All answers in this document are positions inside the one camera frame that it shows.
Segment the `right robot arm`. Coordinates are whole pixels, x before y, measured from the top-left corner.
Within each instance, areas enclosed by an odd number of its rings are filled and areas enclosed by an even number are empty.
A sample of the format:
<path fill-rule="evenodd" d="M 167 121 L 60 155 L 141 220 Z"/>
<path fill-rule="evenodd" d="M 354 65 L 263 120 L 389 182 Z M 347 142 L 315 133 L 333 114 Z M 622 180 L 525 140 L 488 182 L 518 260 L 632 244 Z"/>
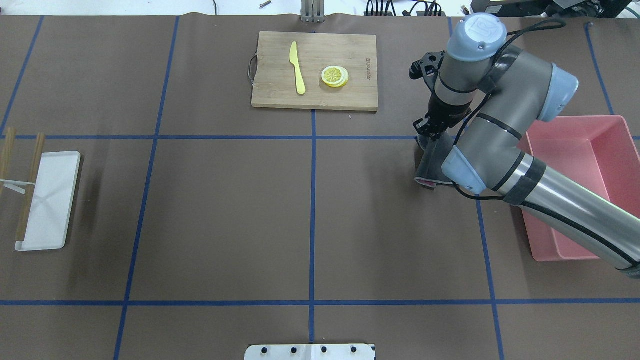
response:
<path fill-rule="evenodd" d="M 514 41 L 565 25 L 548 18 L 508 32 L 494 14 L 473 13 L 453 29 L 445 50 L 415 61 L 409 77 L 430 90 L 425 116 L 413 123 L 421 166 L 468 199 L 490 189 L 495 201 L 521 208 L 637 280 L 638 217 L 518 148 L 535 121 L 558 117 L 579 80 Z"/>

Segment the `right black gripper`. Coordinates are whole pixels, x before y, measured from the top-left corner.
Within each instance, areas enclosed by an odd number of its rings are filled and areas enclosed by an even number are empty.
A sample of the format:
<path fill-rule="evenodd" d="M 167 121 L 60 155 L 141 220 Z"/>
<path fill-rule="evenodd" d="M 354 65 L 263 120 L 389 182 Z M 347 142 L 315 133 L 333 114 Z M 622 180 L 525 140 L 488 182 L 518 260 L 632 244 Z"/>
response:
<path fill-rule="evenodd" d="M 451 105 L 431 95 L 429 110 L 425 118 L 413 122 L 414 130 L 420 136 L 432 138 L 435 133 L 442 133 L 461 123 L 471 113 L 471 104 L 469 101 L 462 105 Z"/>

